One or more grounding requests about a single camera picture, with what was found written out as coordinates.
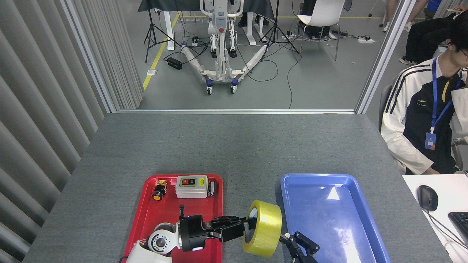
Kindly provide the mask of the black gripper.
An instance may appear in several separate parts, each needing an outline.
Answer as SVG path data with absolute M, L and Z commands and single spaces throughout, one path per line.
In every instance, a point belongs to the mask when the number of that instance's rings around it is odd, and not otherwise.
M 232 241 L 245 235 L 249 230 L 255 230 L 256 219 L 236 216 L 220 216 L 215 217 L 211 221 L 211 226 L 206 226 L 202 215 L 193 215 L 180 217 L 179 220 L 179 235 L 181 250 L 184 252 L 192 251 L 196 248 L 204 249 L 206 246 L 205 240 L 219 239 L 221 243 Z M 214 228 L 220 228 L 219 234 L 214 231 Z M 286 245 L 290 256 L 291 263 L 304 263 L 303 253 L 295 236 L 291 234 L 280 234 L 279 241 Z

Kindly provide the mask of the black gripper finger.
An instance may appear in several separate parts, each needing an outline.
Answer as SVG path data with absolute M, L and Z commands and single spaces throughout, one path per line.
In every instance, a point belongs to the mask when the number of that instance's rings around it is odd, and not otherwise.
M 317 243 L 299 231 L 291 236 L 291 243 L 297 257 L 314 256 L 320 250 L 320 246 Z

